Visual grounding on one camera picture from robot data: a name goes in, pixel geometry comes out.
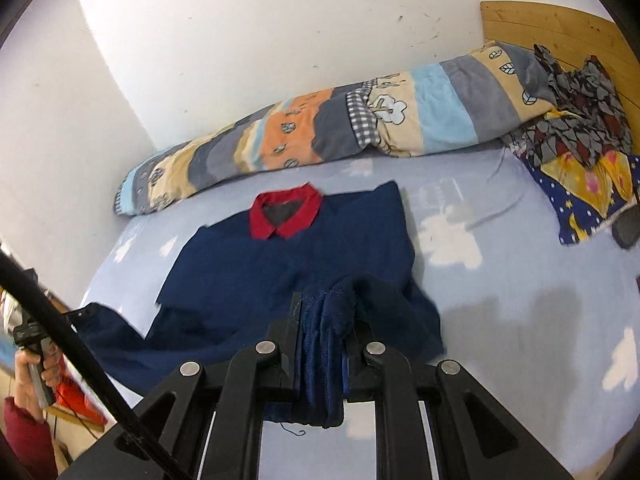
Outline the red sleeve forearm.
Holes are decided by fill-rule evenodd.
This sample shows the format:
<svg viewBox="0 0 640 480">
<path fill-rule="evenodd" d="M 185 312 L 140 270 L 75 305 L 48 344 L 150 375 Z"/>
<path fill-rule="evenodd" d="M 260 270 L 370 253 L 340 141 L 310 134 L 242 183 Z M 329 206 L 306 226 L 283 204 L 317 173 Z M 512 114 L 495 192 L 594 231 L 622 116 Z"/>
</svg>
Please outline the red sleeve forearm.
<svg viewBox="0 0 640 480">
<path fill-rule="evenodd" d="M 13 396 L 4 400 L 3 419 L 6 424 L 6 440 L 32 478 L 58 478 L 49 425 L 35 420 L 28 411 L 19 408 Z"/>
</svg>

